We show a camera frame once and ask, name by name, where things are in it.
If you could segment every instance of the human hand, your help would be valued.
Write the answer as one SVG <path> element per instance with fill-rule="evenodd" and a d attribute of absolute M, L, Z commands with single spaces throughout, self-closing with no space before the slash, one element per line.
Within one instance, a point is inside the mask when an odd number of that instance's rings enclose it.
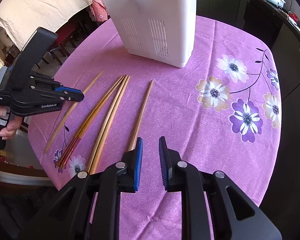
<path fill-rule="evenodd" d="M 0 106 L 0 117 L 6 116 L 6 107 Z M 7 127 L 0 131 L 0 136 L 3 140 L 12 139 L 22 123 L 22 117 L 16 116 L 14 120 L 11 120 Z"/>

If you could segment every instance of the screw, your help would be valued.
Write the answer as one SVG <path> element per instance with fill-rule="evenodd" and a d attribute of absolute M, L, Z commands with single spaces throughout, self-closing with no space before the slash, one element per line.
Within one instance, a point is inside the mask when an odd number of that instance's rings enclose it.
<path fill-rule="evenodd" d="M 126 164 L 124 162 L 118 162 L 115 164 L 115 166 L 118 168 L 118 169 L 122 169 L 126 166 Z"/>
<path fill-rule="evenodd" d="M 178 162 L 178 166 L 179 166 L 180 168 L 185 168 L 185 167 L 187 167 L 187 165 L 188 165 L 188 163 L 186 163 L 186 162 L 184 162 L 184 161 Z"/>
<path fill-rule="evenodd" d="M 225 174 L 222 171 L 216 171 L 215 175 L 220 179 L 223 179 L 225 177 Z"/>
<path fill-rule="evenodd" d="M 88 176 L 88 174 L 87 174 L 86 171 L 80 171 L 80 172 L 78 173 L 78 178 L 79 178 L 79 179 L 84 179 L 84 178 L 86 178 L 87 176 Z"/>

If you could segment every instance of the wooden chair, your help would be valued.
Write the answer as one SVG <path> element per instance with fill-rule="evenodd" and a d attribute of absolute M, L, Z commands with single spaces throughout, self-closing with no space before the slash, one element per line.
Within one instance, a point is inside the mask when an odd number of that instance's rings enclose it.
<path fill-rule="evenodd" d="M 77 31 L 78 31 L 78 24 L 74 22 L 67 22 L 63 26 L 61 26 L 60 29 L 56 31 L 59 37 L 54 42 L 54 44 L 50 47 L 48 53 L 51 55 L 51 57 L 56 59 L 60 65 L 62 65 L 62 62 L 54 52 L 58 50 L 63 57 L 70 56 L 70 53 L 66 50 L 64 46 L 67 42 L 70 42 L 73 48 L 77 47 L 73 42 L 73 39 L 76 40 L 75 33 Z"/>

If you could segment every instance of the white plastic container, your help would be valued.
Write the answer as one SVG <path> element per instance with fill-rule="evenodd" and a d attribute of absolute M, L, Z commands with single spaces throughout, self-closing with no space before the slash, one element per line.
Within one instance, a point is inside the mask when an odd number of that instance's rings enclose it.
<path fill-rule="evenodd" d="M 196 0 L 103 0 L 129 53 L 184 67 L 194 45 Z"/>

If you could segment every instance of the bamboo chopstick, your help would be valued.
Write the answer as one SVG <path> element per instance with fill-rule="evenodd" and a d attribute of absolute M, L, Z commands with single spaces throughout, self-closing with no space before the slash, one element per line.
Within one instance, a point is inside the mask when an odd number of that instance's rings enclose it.
<path fill-rule="evenodd" d="M 148 98 L 149 98 L 149 95 L 150 95 L 150 91 L 151 91 L 153 82 L 154 82 L 154 80 L 151 80 L 148 91 L 147 91 L 147 94 L 146 94 L 146 97 L 145 97 L 145 100 L 143 101 L 143 105 L 142 105 L 142 108 L 141 108 L 136 126 L 134 127 L 134 131 L 133 131 L 133 134 L 132 134 L 132 137 L 131 137 L 131 141 L 130 141 L 130 144 L 129 144 L 128 151 L 133 150 L 134 146 L 136 145 L 136 141 L 137 141 L 137 137 L 138 137 L 138 133 L 139 133 L 139 129 L 140 129 L 140 124 L 141 124 L 141 121 L 142 121 L 143 113 L 145 112 L 145 109 L 146 109 L 146 104 L 148 102 Z"/>
<path fill-rule="evenodd" d="M 66 162 L 68 161 L 68 158 L 74 151 L 75 147 L 78 145 L 80 139 L 83 137 L 84 133 L 88 129 L 89 125 L 95 118 L 95 116 L 99 113 L 103 105 L 106 103 L 108 98 L 111 96 L 111 94 L 114 92 L 114 90 L 117 88 L 117 86 L 122 82 L 123 76 L 121 76 L 109 89 L 108 91 L 103 95 L 103 97 L 99 100 L 99 102 L 95 105 L 95 107 L 92 109 L 92 111 L 89 113 L 88 117 L 84 120 L 84 122 L 81 124 L 79 129 L 76 131 L 75 135 L 71 139 L 70 143 L 66 147 L 65 151 L 63 152 L 62 156 L 59 158 L 58 162 L 56 163 L 57 167 L 63 168 Z"/>
<path fill-rule="evenodd" d="M 91 82 L 90 84 L 85 88 L 85 90 L 82 92 L 83 94 L 85 94 L 91 87 L 92 85 L 96 82 L 96 80 L 101 76 L 101 74 L 103 73 L 103 71 L 101 71 Z M 58 124 L 58 126 L 56 127 L 56 129 L 54 130 L 52 136 L 50 137 L 48 143 L 46 144 L 46 147 L 43 151 L 43 153 L 47 152 L 47 150 L 49 149 L 49 147 L 51 146 L 53 140 L 55 139 L 55 137 L 57 136 L 58 131 L 60 130 L 60 128 L 63 126 L 63 124 L 65 123 L 65 121 L 68 119 L 69 115 L 72 113 L 72 111 L 74 110 L 74 108 L 77 106 L 79 102 L 74 102 L 73 105 L 70 107 L 70 109 L 68 110 L 68 112 L 65 114 L 65 116 L 62 118 L 62 120 L 60 121 L 60 123 Z"/>
<path fill-rule="evenodd" d="M 94 174 L 96 172 L 96 169 L 97 169 L 97 166 L 98 166 L 98 163 L 99 163 L 99 160 L 100 160 L 102 149 L 105 145 L 105 142 L 106 142 L 111 124 L 113 122 L 113 119 L 114 119 L 114 116 L 117 112 L 117 109 L 118 109 L 118 106 L 120 104 L 121 98 L 124 94 L 124 91 L 127 87 L 128 82 L 129 82 L 129 79 L 130 79 L 130 76 L 126 76 L 124 81 L 122 82 L 123 85 L 121 84 L 122 86 L 120 86 L 120 88 L 118 90 L 118 93 L 117 93 L 117 95 L 118 94 L 119 95 L 116 96 L 116 98 L 113 100 L 112 105 L 109 109 L 109 112 L 106 116 L 106 119 L 105 119 L 105 121 L 102 125 L 102 127 L 105 127 L 104 131 L 103 131 L 101 136 L 100 136 L 100 134 L 101 134 L 102 130 L 99 133 L 100 141 L 97 139 L 97 141 L 94 145 L 90 160 L 89 160 L 89 164 L 88 164 L 88 171 L 89 171 L 90 174 Z"/>

